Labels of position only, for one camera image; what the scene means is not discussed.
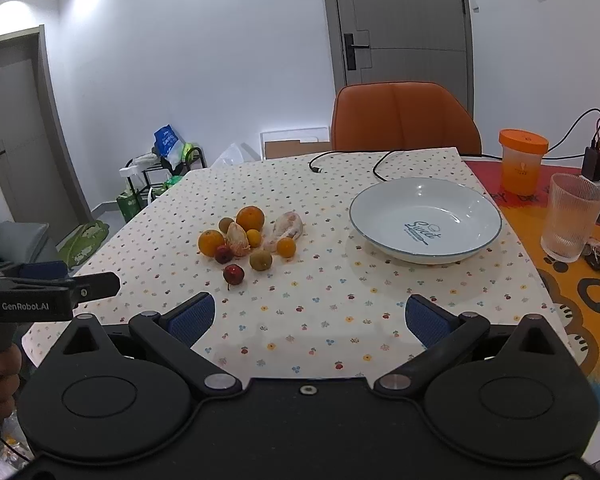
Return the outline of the person's left hand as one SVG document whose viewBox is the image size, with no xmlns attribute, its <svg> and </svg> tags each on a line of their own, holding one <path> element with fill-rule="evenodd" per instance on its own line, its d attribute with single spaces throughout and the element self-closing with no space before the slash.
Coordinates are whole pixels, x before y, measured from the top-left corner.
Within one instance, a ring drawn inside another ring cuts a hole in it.
<svg viewBox="0 0 600 480">
<path fill-rule="evenodd" d="M 0 352 L 0 421 L 9 417 L 15 408 L 14 395 L 19 387 L 21 351 L 15 345 Z"/>
</svg>

